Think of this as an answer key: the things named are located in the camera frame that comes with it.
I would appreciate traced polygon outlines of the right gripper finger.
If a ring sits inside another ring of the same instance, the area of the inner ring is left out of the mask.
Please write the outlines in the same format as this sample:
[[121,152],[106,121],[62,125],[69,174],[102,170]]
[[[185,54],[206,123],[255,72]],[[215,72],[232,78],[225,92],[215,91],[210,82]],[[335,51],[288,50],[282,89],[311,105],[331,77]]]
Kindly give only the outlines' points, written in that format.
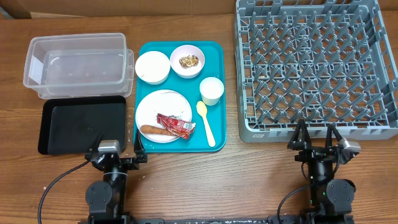
[[329,148],[332,147],[332,134],[334,134],[336,140],[340,142],[343,137],[339,134],[338,130],[333,124],[329,124],[326,133],[326,143],[325,147]]
[[311,143],[310,135],[307,130],[307,125],[304,119],[300,119],[296,125],[291,141]]

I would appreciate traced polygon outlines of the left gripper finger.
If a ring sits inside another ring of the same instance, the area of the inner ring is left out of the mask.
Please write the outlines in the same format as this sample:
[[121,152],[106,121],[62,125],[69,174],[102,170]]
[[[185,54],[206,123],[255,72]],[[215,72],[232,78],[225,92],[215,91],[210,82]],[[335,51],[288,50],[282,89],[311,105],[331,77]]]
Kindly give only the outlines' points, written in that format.
[[94,143],[92,144],[91,149],[92,149],[92,150],[97,150],[102,140],[103,140],[103,133],[99,133],[99,134],[95,137]]
[[146,152],[144,146],[141,141],[141,133],[139,131],[136,132],[135,140],[134,140],[134,153],[137,156],[143,156]]

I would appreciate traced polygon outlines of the orange carrot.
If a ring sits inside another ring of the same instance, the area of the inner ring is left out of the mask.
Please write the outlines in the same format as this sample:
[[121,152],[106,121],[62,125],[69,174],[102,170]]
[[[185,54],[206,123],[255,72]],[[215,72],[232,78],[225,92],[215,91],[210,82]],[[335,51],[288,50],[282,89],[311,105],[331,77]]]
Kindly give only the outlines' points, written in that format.
[[170,131],[164,129],[164,128],[158,128],[156,126],[151,126],[151,125],[142,125],[140,127],[140,131],[144,134],[158,134],[158,135],[166,135],[166,136],[174,136],[174,133],[171,133]]

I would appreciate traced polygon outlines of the red ketchup packet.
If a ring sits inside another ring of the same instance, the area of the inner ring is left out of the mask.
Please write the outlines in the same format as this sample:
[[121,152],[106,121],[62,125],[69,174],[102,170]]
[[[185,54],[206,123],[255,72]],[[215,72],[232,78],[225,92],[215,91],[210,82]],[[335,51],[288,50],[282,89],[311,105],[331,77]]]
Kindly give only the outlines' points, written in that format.
[[157,114],[157,122],[162,125],[170,133],[182,138],[189,139],[190,135],[195,130],[195,123],[184,121],[174,116],[166,116]]

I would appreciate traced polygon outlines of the yellow plastic spoon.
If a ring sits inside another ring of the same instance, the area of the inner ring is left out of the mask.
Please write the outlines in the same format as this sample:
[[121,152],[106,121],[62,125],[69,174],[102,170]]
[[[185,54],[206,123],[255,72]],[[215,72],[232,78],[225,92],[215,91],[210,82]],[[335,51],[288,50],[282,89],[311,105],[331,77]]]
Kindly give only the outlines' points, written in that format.
[[196,105],[196,109],[197,109],[197,113],[202,117],[203,124],[204,124],[204,127],[205,127],[206,138],[207,138],[207,141],[208,141],[208,145],[210,147],[215,147],[215,144],[216,144],[215,138],[214,138],[214,135],[213,135],[213,133],[211,131],[209,122],[208,122],[207,117],[206,117],[206,115],[207,115],[206,104],[204,104],[204,102],[202,102],[202,101],[199,101],[197,103],[197,105]]

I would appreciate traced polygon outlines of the white paper cup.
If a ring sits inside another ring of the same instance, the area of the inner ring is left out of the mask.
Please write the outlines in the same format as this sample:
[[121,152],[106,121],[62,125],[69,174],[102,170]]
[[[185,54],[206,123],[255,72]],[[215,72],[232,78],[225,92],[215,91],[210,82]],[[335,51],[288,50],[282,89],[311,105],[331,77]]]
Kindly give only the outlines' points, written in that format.
[[208,77],[200,83],[200,94],[204,104],[216,105],[224,93],[223,82],[216,77]]

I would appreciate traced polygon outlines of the pink bowl with nuts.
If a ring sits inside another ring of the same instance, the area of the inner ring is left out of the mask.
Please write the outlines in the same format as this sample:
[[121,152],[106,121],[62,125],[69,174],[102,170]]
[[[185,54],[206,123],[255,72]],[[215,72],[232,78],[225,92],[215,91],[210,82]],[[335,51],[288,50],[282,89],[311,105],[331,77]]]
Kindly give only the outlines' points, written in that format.
[[204,53],[194,45],[181,45],[170,56],[174,72],[182,78],[194,78],[205,65]]

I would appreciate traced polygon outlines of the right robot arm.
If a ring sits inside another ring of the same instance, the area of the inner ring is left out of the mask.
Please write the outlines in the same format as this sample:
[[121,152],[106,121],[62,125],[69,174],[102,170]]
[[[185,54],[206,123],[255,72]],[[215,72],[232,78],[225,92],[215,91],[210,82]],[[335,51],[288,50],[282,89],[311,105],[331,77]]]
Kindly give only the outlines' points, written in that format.
[[312,208],[302,210],[294,223],[353,223],[348,214],[352,212],[356,186],[348,179],[336,179],[335,174],[340,165],[359,154],[359,143],[342,137],[331,124],[326,131],[325,146],[313,146],[305,120],[300,119],[287,147],[298,151],[295,160],[307,166],[308,172],[302,174],[308,184],[284,197],[277,209],[278,222],[282,223],[282,204],[293,194],[308,189]]

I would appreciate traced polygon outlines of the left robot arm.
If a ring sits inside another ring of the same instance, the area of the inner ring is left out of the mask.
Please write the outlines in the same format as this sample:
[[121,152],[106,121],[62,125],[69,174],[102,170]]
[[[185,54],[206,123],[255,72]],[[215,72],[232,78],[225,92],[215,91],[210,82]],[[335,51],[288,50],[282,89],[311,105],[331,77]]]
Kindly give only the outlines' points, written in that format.
[[139,133],[134,137],[135,157],[121,157],[121,146],[117,140],[104,140],[99,135],[85,158],[103,173],[103,179],[92,183],[86,190],[85,200],[89,215],[80,223],[136,223],[126,212],[125,199],[127,177],[130,170],[138,170],[139,164],[147,162],[147,153]]

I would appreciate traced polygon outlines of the grey dishwasher rack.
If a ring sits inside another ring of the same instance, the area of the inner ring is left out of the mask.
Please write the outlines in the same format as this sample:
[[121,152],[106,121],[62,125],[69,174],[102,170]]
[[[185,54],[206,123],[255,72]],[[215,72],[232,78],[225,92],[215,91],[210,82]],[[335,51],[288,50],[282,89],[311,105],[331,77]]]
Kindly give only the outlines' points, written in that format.
[[397,66],[377,0],[237,1],[239,137],[287,142],[303,119],[351,139],[397,134]]

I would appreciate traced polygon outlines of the black plastic tray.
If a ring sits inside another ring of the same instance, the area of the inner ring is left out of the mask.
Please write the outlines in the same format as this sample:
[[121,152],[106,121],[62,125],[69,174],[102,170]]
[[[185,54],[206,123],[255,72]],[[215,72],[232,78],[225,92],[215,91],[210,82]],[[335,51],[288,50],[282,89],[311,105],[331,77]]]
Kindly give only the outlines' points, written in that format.
[[118,140],[126,147],[126,99],[96,96],[48,100],[43,105],[38,152],[44,155],[84,154],[95,137]]

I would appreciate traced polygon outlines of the white round plate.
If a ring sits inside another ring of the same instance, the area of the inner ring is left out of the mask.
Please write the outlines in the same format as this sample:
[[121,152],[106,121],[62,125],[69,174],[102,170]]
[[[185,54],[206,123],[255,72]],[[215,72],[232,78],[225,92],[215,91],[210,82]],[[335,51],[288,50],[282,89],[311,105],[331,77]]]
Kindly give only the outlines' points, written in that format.
[[139,132],[148,140],[156,143],[169,143],[178,139],[177,136],[146,134],[141,131],[142,125],[164,128],[157,122],[157,114],[174,116],[184,121],[192,120],[192,109],[188,100],[173,90],[157,90],[149,93],[138,104],[135,122]]

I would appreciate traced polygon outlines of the white bowl with crumbs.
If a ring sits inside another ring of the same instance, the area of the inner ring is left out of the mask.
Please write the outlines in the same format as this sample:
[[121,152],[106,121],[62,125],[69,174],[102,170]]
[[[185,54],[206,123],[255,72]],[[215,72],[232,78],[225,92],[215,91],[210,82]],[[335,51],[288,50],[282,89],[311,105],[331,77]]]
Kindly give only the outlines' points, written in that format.
[[169,58],[159,51],[143,53],[135,64],[137,76],[150,85],[163,83],[169,75],[170,68]]

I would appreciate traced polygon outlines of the clear plastic bin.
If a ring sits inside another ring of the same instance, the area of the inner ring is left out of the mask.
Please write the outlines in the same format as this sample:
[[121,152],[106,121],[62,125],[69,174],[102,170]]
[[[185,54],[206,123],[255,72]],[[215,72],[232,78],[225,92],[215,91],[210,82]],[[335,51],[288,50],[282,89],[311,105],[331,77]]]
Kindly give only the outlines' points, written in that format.
[[119,95],[132,92],[134,53],[122,33],[34,37],[23,84],[41,99]]

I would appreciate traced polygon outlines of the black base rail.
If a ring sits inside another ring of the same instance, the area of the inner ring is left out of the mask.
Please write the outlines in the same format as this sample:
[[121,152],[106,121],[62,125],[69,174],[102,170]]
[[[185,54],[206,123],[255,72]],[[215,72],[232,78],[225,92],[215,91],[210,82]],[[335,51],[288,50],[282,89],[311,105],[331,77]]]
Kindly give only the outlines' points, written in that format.
[[211,218],[211,219],[185,219],[165,220],[163,218],[135,219],[136,224],[279,224],[276,215],[267,218]]

